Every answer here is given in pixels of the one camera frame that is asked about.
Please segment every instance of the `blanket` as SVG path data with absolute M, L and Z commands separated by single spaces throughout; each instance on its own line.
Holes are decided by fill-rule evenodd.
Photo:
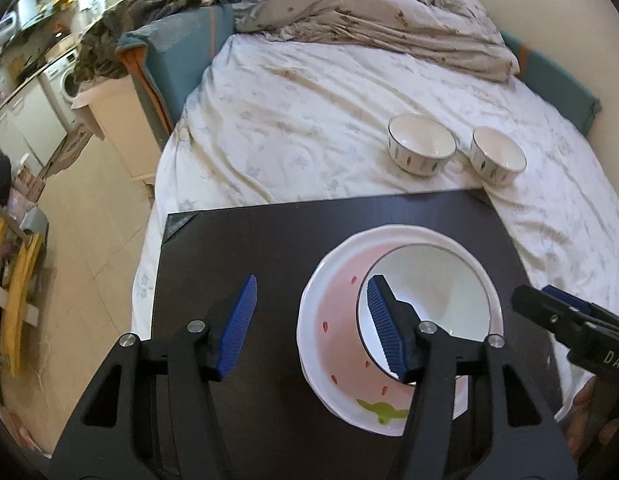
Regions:
M 404 172 L 387 153 L 387 123 L 407 111 L 457 138 L 458 155 L 431 178 Z M 511 186 L 481 184 L 464 155 L 479 125 L 507 133 L 525 152 L 527 169 Z M 619 314 L 619 197 L 587 140 L 521 81 L 492 83 L 377 48 L 236 34 L 164 147 L 132 332 L 151 334 L 169 213 L 481 185 L 533 286 L 550 283 Z M 556 342 L 555 354 L 569 407 L 587 377 Z
M 492 81 L 519 70 L 478 0 L 262 0 L 236 28 L 270 41 L 384 48 Z

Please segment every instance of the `white bowl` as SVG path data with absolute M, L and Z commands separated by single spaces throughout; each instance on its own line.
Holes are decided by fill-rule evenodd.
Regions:
M 386 225 L 345 240 L 318 265 L 303 291 L 298 313 L 301 365 L 318 398 L 349 424 L 388 436 L 403 434 L 414 388 L 392 380 L 370 358 L 359 335 L 357 300 L 361 282 L 374 263 L 411 244 L 445 248 L 467 262 L 487 290 L 490 331 L 503 334 L 496 289 L 478 261 L 451 238 L 418 226 Z M 391 409 L 394 416 L 381 418 L 370 406 Z M 467 381 L 461 378 L 456 384 L 454 415 L 463 413 L 466 406 Z
M 400 114 L 387 125 L 392 160 L 408 173 L 432 176 L 456 152 L 456 140 L 445 126 L 419 114 Z
M 469 160 L 482 178 L 496 186 L 508 186 L 527 168 L 521 147 L 488 126 L 474 128 Z
M 435 322 L 452 336 L 482 341 L 500 329 L 499 321 L 491 325 L 489 282 L 483 283 L 470 263 L 434 245 L 399 247 L 369 269 L 361 283 L 357 309 L 359 332 L 369 356 L 395 380 L 398 377 L 389 370 L 367 303 L 367 284 L 377 274 L 385 276 L 397 300 L 411 304 L 421 320 Z

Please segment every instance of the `patterned bowl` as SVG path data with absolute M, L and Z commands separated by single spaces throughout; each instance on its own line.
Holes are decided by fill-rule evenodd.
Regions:
M 521 147 L 488 126 L 474 128 L 469 160 L 478 174 L 495 186 L 509 186 L 527 168 Z
M 368 354 L 357 326 L 357 300 L 369 269 L 410 244 L 445 248 L 477 272 L 489 298 L 490 331 L 503 333 L 494 285 L 456 241 L 426 228 L 386 225 L 353 235 L 320 262 L 300 300 L 296 341 L 305 379 L 334 415 L 373 433 L 400 436 L 414 387 L 388 376 Z M 455 416 L 467 406 L 467 381 L 456 384 Z
M 432 176 L 456 153 L 450 131 L 420 114 L 400 114 L 387 125 L 389 156 L 408 173 Z

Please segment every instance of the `floor tile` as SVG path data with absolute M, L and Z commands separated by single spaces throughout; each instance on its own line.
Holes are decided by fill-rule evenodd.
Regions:
M 48 179 L 39 205 L 49 219 L 33 301 L 40 322 L 24 329 L 21 376 L 0 370 L 0 383 L 4 404 L 51 452 L 94 372 L 129 330 L 149 206 L 113 146 L 96 138 Z
M 147 223 L 149 204 L 144 184 L 129 181 L 129 173 L 108 140 L 92 138 L 76 164 L 80 172 L 70 176 L 65 171 L 58 177 L 68 180 L 63 184 L 72 201 L 65 204 L 95 276 Z
M 131 328 L 131 289 L 144 242 L 143 227 L 110 258 L 95 278 L 100 297 L 121 334 Z

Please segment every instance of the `human hand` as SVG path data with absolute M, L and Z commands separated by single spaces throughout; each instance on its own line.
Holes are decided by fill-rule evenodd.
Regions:
M 576 413 L 565 434 L 567 445 L 572 455 L 578 452 L 585 437 L 585 428 L 587 426 L 587 419 L 589 418 L 589 410 L 592 404 L 595 384 L 596 377 L 592 377 L 587 381 L 587 384 L 583 386 L 583 389 L 576 397 L 574 397 L 573 409 L 576 410 Z M 619 418 L 609 421 L 598 434 L 598 441 L 603 444 L 603 446 L 607 446 L 618 428 Z

